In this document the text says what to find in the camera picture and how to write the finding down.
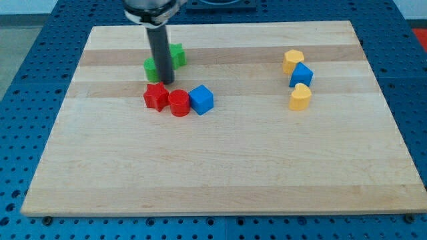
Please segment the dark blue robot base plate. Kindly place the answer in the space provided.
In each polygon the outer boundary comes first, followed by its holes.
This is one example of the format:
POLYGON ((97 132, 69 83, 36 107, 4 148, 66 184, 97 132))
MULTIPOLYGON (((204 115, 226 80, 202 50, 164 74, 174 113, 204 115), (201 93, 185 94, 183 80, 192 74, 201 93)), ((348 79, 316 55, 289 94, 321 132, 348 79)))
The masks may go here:
POLYGON ((190 13, 202 11, 256 10, 256 0, 188 0, 185 10, 190 13))

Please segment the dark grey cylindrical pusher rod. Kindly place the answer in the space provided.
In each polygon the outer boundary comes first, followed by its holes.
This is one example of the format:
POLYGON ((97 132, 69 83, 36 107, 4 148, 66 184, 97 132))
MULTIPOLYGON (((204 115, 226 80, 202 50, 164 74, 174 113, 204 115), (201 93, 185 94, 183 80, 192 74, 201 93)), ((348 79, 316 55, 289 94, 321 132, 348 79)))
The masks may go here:
POLYGON ((146 32, 159 80, 164 85, 170 85, 175 81, 175 75, 166 26, 147 28, 146 32))

